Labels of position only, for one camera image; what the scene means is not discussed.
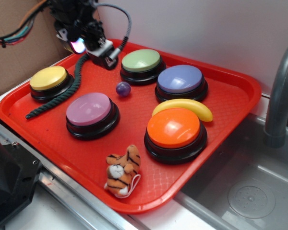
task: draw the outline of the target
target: led light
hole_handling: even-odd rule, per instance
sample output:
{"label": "led light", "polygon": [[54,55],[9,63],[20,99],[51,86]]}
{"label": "led light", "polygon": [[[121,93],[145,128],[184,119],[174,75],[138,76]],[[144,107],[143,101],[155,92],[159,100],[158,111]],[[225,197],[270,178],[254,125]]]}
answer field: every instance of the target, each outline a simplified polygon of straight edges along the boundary
{"label": "led light", "polygon": [[84,40],[82,38],[79,38],[76,42],[70,42],[70,45],[72,47],[72,50],[76,54],[81,54],[86,49],[84,45]]}

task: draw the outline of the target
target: pink button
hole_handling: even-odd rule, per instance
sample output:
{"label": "pink button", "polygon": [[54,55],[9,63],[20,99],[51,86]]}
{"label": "pink button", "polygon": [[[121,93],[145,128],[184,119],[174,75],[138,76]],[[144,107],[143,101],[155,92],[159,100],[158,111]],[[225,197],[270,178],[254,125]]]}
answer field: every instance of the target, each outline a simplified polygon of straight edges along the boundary
{"label": "pink button", "polygon": [[99,92],[85,94],[67,108],[67,119],[75,126],[89,126],[101,121],[111,110],[110,99]]}

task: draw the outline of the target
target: plush toy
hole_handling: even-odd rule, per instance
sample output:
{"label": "plush toy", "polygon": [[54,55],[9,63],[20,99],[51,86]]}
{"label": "plush toy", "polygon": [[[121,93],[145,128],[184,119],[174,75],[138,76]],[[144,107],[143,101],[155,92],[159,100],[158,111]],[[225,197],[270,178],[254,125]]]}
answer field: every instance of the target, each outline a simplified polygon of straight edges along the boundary
{"label": "plush toy", "polygon": [[105,189],[109,190],[116,197],[128,197],[140,179],[138,172],[141,158],[137,147],[130,145],[125,155],[111,154],[107,156],[106,161],[109,166],[107,168],[108,179]]}

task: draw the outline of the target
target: green rope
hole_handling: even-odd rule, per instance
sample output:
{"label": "green rope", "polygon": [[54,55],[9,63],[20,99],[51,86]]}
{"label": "green rope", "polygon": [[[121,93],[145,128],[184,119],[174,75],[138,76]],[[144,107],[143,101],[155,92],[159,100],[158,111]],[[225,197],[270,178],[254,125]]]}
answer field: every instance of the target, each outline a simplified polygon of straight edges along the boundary
{"label": "green rope", "polygon": [[54,108],[55,106],[61,104],[62,102],[64,102],[66,99],[68,99],[70,96],[72,96],[77,89],[80,86],[81,83],[81,68],[82,65],[89,59],[89,56],[87,54],[83,55],[76,63],[75,66],[75,79],[71,85],[71,87],[65,91],[64,93],[62,93],[61,95],[57,96],[56,98],[52,99],[50,102],[47,102],[46,104],[38,107],[35,110],[32,110],[29,114],[27,114],[25,116],[26,119],[30,119],[32,117],[38,116],[41,113]]}

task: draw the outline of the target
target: orange button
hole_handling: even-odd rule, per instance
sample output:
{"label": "orange button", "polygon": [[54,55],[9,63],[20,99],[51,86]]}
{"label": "orange button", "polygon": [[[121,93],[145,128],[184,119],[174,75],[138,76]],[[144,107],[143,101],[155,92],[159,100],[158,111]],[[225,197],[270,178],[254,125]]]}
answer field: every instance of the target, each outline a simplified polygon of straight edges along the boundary
{"label": "orange button", "polygon": [[195,113],[185,108],[170,108],[155,114],[148,122],[147,132],[159,147],[177,149],[192,143],[200,132]]}

